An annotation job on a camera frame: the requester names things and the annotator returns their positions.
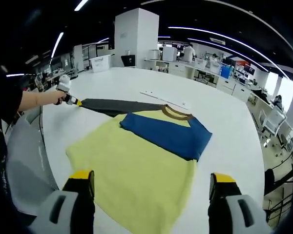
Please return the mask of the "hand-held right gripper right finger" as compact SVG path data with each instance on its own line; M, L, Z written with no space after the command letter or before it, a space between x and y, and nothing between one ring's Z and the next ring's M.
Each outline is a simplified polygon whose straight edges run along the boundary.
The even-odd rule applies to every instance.
M210 175L208 217L210 234L272 233L264 210L229 175Z

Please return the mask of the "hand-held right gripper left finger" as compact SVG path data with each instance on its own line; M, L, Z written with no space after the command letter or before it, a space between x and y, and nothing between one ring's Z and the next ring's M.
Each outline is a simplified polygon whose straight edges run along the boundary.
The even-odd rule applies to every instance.
M62 190L40 206L29 230L33 234L92 234L95 214L94 171L72 174Z

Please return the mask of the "person's left hand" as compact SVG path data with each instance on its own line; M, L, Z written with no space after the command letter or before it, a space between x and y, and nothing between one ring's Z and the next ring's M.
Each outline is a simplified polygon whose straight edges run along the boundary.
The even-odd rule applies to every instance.
M63 91L55 91L54 95L55 95L55 100L54 100L55 105L60 105L66 97L66 93L64 93Z

